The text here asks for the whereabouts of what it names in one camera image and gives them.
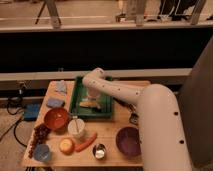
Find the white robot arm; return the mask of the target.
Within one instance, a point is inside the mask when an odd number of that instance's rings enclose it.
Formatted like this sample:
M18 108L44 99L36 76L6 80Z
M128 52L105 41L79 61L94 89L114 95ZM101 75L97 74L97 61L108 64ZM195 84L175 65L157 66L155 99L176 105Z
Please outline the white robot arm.
M192 171L181 114L174 93L164 85L135 86L107 81L101 68L83 77L89 97L104 93L133 104L145 171Z

